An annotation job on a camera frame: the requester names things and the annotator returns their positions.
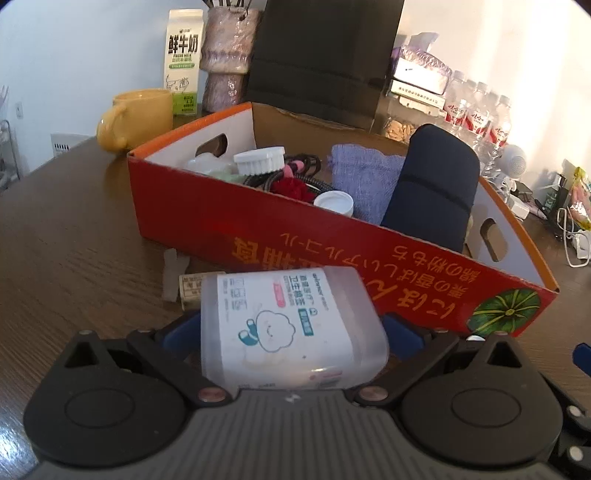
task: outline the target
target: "plastic water bottle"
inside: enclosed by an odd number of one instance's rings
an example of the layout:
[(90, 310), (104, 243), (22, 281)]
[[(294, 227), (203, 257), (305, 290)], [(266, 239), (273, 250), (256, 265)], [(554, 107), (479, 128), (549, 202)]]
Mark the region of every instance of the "plastic water bottle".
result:
[(444, 128), (452, 133), (462, 130), (468, 112), (470, 92), (466, 86), (466, 75), (460, 70), (453, 72), (453, 78), (445, 93), (445, 124)]
[(488, 131), (487, 140), (498, 148), (507, 143), (507, 138), (511, 132), (511, 100), (505, 95), (499, 98), (499, 105), (496, 107), (494, 121), (491, 122), (491, 128)]
[(488, 116), (488, 124), (486, 126), (486, 132), (485, 132), (484, 136), (482, 137), (483, 142), (489, 141), (489, 135), (488, 135), (489, 131), (491, 130), (492, 124), (496, 122), (496, 119), (497, 119), (496, 106), (499, 103), (499, 94), (494, 91), (490, 91), (489, 93), (487, 93), (486, 94), (486, 103), (489, 108), (489, 116)]
[(476, 154), (484, 163), (482, 176), (489, 179), (497, 171), (496, 159), (499, 157), (501, 148), (506, 144), (511, 132), (511, 101), (505, 95), (501, 95), (499, 104), (496, 106), (491, 125), (486, 133), (485, 141), (476, 150)]
[(484, 134), (486, 133), (486, 126), (488, 125), (488, 118), (490, 115), (490, 107), (486, 93), (488, 85), (479, 82), (476, 91), (474, 92), (474, 103), (468, 109), (464, 126), (472, 135), (468, 136), (469, 145), (475, 148)]

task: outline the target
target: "lavender mesh bag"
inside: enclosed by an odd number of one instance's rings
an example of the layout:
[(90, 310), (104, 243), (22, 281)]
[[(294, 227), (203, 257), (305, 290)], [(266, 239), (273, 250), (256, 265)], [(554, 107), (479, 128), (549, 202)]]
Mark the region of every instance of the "lavender mesh bag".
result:
[(355, 218), (379, 225), (386, 213), (404, 157), (360, 145), (335, 145), (328, 158), (332, 183), (353, 197)]

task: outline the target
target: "black panel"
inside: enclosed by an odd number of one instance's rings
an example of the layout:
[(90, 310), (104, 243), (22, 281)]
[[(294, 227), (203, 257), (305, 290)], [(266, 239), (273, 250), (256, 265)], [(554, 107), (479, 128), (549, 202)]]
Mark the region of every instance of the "black panel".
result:
[(369, 129), (404, 0), (269, 0), (247, 100)]

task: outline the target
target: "red cloth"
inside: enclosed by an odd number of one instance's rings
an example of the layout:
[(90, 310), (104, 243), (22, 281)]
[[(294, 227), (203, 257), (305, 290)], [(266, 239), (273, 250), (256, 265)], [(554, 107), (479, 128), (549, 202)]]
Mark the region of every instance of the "red cloth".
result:
[(299, 179), (283, 178), (277, 180), (271, 185), (271, 192), (308, 203), (313, 202), (316, 197), (316, 195), (308, 191), (307, 185)]

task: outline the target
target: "bottle label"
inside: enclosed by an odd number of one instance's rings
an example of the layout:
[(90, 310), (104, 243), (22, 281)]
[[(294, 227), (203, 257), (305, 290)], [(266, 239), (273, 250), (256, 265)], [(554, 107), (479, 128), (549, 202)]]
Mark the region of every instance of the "bottle label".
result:
[(443, 109), (446, 111), (445, 121), (454, 125), (461, 125), (466, 116), (466, 107), (455, 103), (446, 103)]
[(489, 131), (489, 136), (492, 143), (499, 147), (502, 147), (507, 143), (509, 131), (504, 129), (503, 127), (491, 128), (491, 130)]
[(466, 115), (466, 128), (470, 132), (474, 132), (478, 136), (486, 133), (486, 126), (488, 124), (488, 115), (481, 111), (474, 111)]

